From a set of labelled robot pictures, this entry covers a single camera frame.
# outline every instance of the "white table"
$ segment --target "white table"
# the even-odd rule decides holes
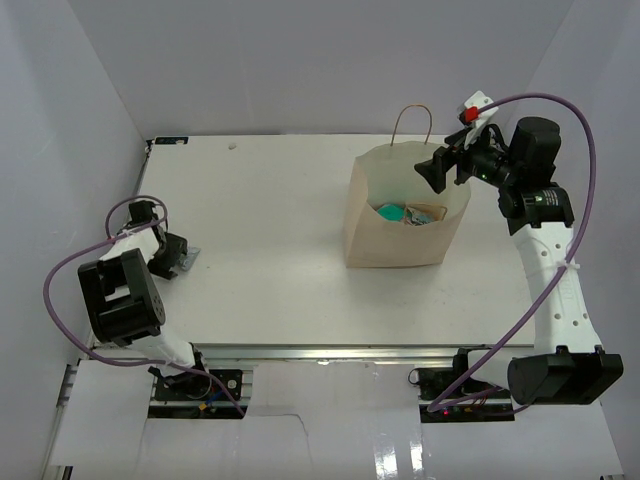
[[[471,180],[471,202],[442,265],[344,266],[353,160],[388,142],[386,135],[284,135],[154,145],[141,193],[163,199],[170,231],[202,248],[190,272],[170,283],[156,279],[167,322],[198,344],[498,340],[530,299],[493,187]],[[513,339],[532,342],[532,323]]]

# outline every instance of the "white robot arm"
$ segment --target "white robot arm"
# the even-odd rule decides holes
[[[512,358],[500,350],[471,377],[509,389],[521,405],[588,404],[622,375],[623,366],[619,355],[602,348],[585,307],[578,265],[565,261],[574,216],[566,191],[551,181],[560,128],[545,118],[522,118],[507,146],[500,129],[489,124],[497,108],[477,113],[491,103],[476,92],[460,113],[466,128],[447,137],[447,146],[415,169],[436,193],[446,188],[446,172],[453,166],[456,184],[476,177],[498,188],[498,205],[522,258],[532,300],[559,267],[567,270],[535,313],[534,355]],[[466,355],[468,369],[485,353],[468,349],[459,355]]]
[[[131,203],[131,221],[121,232],[131,234],[99,260],[78,269],[91,327],[103,343],[136,350],[146,358],[204,370],[200,352],[165,324],[164,306],[151,278],[153,273],[171,280],[176,276],[173,269],[188,269],[199,250],[189,249],[186,239],[165,232],[159,225],[135,231],[157,220],[154,206],[147,200]],[[209,380],[202,376],[169,365],[150,371],[193,398],[208,391]]]

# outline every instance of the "paper bag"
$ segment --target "paper bag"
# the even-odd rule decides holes
[[[413,166],[440,147],[405,142],[381,145],[357,157],[351,173],[344,219],[347,267],[415,267],[442,263],[471,196],[469,184],[456,186],[454,169],[447,188],[436,194]],[[441,221],[407,225],[385,220],[376,210],[391,203],[446,207]]]

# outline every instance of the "item in bag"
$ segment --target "item in bag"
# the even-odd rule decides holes
[[[409,225],[427,225],[431,222],[435,222],[436,219],[433,215],[418,210],[414,207],[407,207],[407,216],[405,217],[405,223]]]
[[[378,209],[378,213],[382,218],[389,220],[390,222],[401,222],[404,218],[404,208],[391,203],[381,206]]]

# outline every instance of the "white backdrop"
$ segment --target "white backdrop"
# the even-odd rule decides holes
[[[65,366],[78,358],[44,309],[42,283],[104,238],[104,215],[133,191],[144,142],[66,1],[0,0],[0,62],[0,476],[35,480]],[[77,265],[52,296],[84,339]]]
[[[602,397],[625,474],[640,478],[640,3],[575,2],[536,71],[529,90],[565,96],[587,114],[598,153],[596,199],[578,252],[585,301],[605,349],[623,356],[625,374]],[[563,147],[558,182],[581,217],[588,159],[582,129],[571,113],[542,101],[522,103],[514,117],[542,114],[558,121]]]
[[[145,138],[435,133],[529,83],[571,0],[69,0]],[[409,113],[401,131],[426,130]]]

